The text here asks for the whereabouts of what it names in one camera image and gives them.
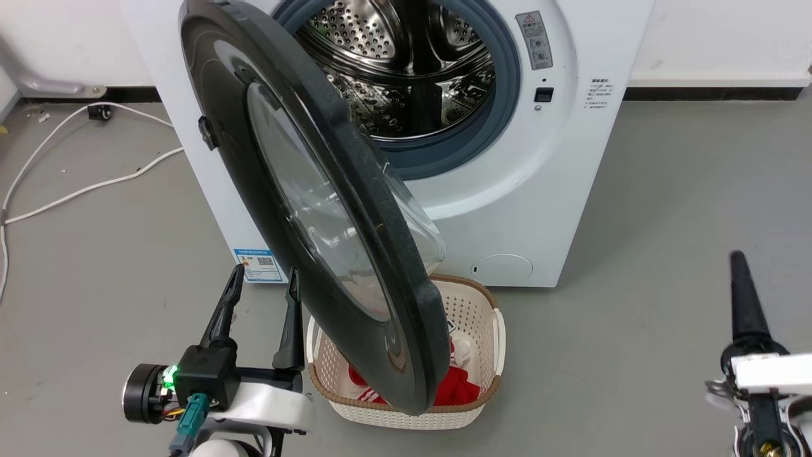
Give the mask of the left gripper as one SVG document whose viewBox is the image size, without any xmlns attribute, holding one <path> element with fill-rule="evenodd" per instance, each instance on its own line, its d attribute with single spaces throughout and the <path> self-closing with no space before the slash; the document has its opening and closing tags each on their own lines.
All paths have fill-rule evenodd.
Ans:
<svg viewBox="0 0 812 457">
<path fill-rule="evenodd" d="M 305 435 L 315 408 L 304 393 L 305 369 L 301 273 L 293 267 L 286 315 L 272 367 L 239 368 L 231 338 L 234 309 L 244 286 L 243 263 L 235 264 L 200 345 L 177 364 L 136 366 L 122 390 L 122 412 L 133 423 L 160 423 L 192 410 L 205 413 L 201 435 Z"/>
</svg>

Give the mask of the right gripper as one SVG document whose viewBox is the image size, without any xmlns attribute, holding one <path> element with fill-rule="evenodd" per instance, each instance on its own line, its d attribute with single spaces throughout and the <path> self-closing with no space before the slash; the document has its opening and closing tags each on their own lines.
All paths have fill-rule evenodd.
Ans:
<svg viewBox="0 0 812 457">
<path fill-rule="evenodd" d="M 707 381 L 707 402 L 740 419 L 726 457 L 812 457 L 812 353 L 788 355 L 775 341 L 742 251 L 729 255 L 731 362 Z"/>
</svg>

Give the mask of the dark round washer door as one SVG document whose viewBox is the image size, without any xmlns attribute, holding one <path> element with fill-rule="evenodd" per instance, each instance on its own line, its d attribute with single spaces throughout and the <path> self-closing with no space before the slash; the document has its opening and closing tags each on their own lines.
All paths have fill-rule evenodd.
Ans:
<svg viewBox="0 0 812 457">
<path fill-rule="evenodd" d="M 450 364 L 430 226 L 292 35 L 241 0 L 185 0 L 180 39 L 217 152 L 261 237 L 343 357 L 395 410 L 435 403 Z"/>
</svg>

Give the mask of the blue-grey rubber door gasket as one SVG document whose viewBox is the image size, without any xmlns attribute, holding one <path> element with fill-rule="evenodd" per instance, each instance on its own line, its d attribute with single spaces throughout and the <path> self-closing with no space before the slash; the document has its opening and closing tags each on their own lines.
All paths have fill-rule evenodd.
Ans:
<svg viewBox="0 0 812 457">
<path fill-rule="evenodd" d="M 307 18 L 321 6 L 333 2 L 334 0 L 280 0 L 272 15 L 296 38 L 296 32 Z M 406 180 L 448 173 L 483 154 L 507 128 L 520 95 L 520 60 L 516 44 L 493 2 L 439 0 L 439 3 L 466 18 L 487 45 L 495 66 L 495 89 L 485 101 L 485 106 L 472 118 L 461 126 L 432 138 L 388 143 L 373 139 L 363 130 Z"/>
</svg>

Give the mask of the white front-load washing machine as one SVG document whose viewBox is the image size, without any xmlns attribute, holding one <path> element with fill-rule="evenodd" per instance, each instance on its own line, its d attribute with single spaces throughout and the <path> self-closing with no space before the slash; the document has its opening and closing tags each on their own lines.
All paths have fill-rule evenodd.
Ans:
<svg viewBox="0 0 812 457">
<path fill-rule="evenodd" d="M 553 288 L 655 0 L 491 1 L 520 60 L 520 95 L 507 128 L 483 154 L 438 176 L 406 180 L 388 160 L 443 235 L 440 273 L 472 279 L 479 258 L 513 254 L 533 264 L 524 287 Z M 542 15 L 551 69 L 531 69 L 515 20 L 529 11 Z M 537 88 L 554 88 L 552 102 L 534 102 Z"/>
</svg>

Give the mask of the blue energy label sticker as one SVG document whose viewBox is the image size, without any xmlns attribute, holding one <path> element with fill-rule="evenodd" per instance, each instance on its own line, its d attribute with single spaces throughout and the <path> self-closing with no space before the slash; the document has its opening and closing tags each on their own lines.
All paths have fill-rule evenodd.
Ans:
<svg viewBox="0 0 812 457">
<path fill-rule="evenodd" d="M 244 280 L 250 283 L 286 284 L 275 255 L 267 249 L 234 249 L 235 259 L 244 266 Z"/>
</svg>

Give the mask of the white garment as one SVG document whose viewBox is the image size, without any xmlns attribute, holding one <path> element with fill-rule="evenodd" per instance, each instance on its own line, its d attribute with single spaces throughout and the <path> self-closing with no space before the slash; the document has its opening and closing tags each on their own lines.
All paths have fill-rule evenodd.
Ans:
<svg viewBox="0 0 812 457">
<path fill-rule="evenodd" d="M 472 342 L 471 339 L 458 327 L 447 319 L 450 342 L 450 366 L 466 369 L 471 360 Z"/>
</svg>

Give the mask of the red striped garment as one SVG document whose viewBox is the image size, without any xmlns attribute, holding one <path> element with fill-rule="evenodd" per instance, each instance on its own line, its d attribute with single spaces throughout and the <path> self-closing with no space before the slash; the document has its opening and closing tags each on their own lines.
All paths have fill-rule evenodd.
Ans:
<svg viewBox="0 0 812 457">
<path fill-rule="evenodd" d="M 360 402 L 387 403 L 378 395 L 377 391 L 369 387 L 354 367 L 348 367 L 348 376 L 354 385 L 363 388 L 362 393 L 357 397 Z M 438 387 L 434 405 L 435 407 L 465 405 L 477 400 L 479 392 L 479 386 L 469 381 L 469 373 L 466 369 L 449 366 L 447 375 Z"/>
</svg>

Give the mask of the cream perforated laundry basket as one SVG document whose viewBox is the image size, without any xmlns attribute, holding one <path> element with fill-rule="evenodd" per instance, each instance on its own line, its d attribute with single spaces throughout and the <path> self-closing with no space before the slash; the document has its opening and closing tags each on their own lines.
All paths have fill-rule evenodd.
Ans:
<svg viewBox="0 0 812 457">
<path fill-rule="evenodd" d="M 406 430 L 447 430 L 468 426 L 479 416 L 500 387 L 506 358 L 506 328 L 498 304 L 481 284 L 461 277 L 434 275 L 432 281 L 443 296 L 447 318 L 472 342 L 466 367 L 469 381 L 479 386 L 478 399 L 453 407 L 433 407 L 420 416 L 398 413 L 380 403 L 360 402 L 363 388 L 348 376 L 349 364 L 336 345 L 308 322 L 306 358 L 314 388 L 343 419 L 374 427 Z"/>
</svg>

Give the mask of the round white filter cover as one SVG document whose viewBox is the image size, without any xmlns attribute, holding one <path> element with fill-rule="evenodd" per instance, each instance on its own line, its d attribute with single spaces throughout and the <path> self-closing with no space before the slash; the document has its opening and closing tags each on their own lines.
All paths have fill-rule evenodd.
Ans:
<svg viewBox="0 0 812 457">
<path fill-rule="evenodd" d="M 479 258 L 471 267 L 471 277 L 486 286 L 524 287 L 533 272 L 528 258 L 496 254 Z"/>
</svg>

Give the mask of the stainless steel washer drum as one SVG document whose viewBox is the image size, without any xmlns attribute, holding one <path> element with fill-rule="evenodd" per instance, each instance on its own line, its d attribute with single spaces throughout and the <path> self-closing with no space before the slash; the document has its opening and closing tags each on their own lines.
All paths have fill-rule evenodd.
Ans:
<svg viewBox="0 0 812 457">
<path fill-rule="evenodd" d="M 449 132 L 495 89 L 487 45 L 439 0 L 334 0 L 305 20 L 296 39 L 378 141 Z"/>
</svg>

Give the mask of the grey warning sticker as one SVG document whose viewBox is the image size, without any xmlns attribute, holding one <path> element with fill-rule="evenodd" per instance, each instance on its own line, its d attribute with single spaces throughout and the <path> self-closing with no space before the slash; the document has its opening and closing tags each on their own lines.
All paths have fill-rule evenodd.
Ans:
<svg viewBox="0 0 812 457">
<path fill-rule="evenodd" d="M 546 26 L 539 11 L 520 13 L 515 17 L 520 28 L 530 66 L 533 70 L 551 69 L 554 66 Z"/>
</svg>

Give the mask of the grey metal floor bracket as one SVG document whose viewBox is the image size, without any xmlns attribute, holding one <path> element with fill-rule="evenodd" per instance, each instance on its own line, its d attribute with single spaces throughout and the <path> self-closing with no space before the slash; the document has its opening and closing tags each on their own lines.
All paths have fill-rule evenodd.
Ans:
<svg viewBox="0 0 812 457">
<path fill-rule="evenodd" d="M 99 99 L 108 92 L 105 86 L 49 80 L 37 75 L 12 52 L 2 37 L 0 37 L 0 68 L 5 70 L 24 98 Z"/>
</svg>

